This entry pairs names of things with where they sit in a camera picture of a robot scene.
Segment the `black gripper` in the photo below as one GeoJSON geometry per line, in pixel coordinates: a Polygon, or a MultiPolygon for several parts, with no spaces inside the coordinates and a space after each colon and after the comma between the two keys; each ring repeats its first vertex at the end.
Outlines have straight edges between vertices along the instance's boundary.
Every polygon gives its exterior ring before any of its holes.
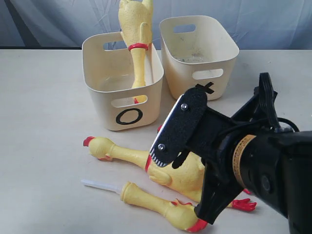
{"type": "Polygon", "coordinates": [[[226,136],[222,139],[202,136],[194,140],[194,153],[203,159],[205,165],[201,200],[195,207],[197,217],[213,224],[247,188],[241,162],[248,144],[248,136],[226,136]]]}

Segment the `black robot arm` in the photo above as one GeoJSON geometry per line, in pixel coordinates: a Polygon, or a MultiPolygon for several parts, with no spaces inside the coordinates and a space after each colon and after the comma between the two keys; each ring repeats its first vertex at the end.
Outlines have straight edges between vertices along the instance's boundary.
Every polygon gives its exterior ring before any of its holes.
{"type": "Polygon", "coordinates": [[[213,224],[244,189],[288,220],[292,234],[312,231],[310,131],[226,137],[204,154],[206,174],[196,215],[213,224]]]}

